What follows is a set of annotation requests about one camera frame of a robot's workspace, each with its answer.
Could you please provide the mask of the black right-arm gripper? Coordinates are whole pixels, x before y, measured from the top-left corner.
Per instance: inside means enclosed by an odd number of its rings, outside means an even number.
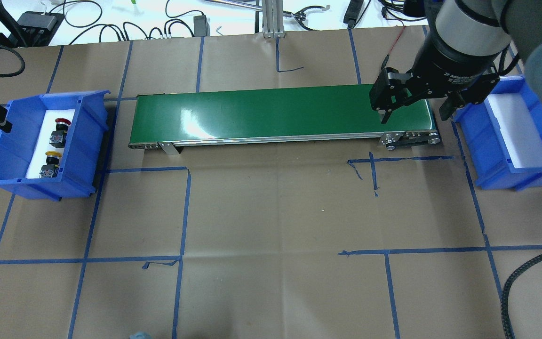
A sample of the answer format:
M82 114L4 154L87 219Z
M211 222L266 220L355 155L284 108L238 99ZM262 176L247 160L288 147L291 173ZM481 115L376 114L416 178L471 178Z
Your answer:
M373 110L387 124L397 109L422 99L445 98L439 108L442 121L465 105L486 99L500 81L492 56L471 56L456 51L437 33L429 33L413 66L404 73L383 67L368 93Z

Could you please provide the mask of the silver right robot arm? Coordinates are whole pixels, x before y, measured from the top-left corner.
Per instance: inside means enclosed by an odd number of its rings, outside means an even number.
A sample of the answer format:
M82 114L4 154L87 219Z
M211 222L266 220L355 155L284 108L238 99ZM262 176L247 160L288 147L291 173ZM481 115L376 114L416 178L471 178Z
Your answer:
M445 98L442 120L484 101L502 75L490 67L510 44L542 103L542 0L444 0L427 17L430 33L413 67L406 73L383 68L369 92L382 123L420 99Z

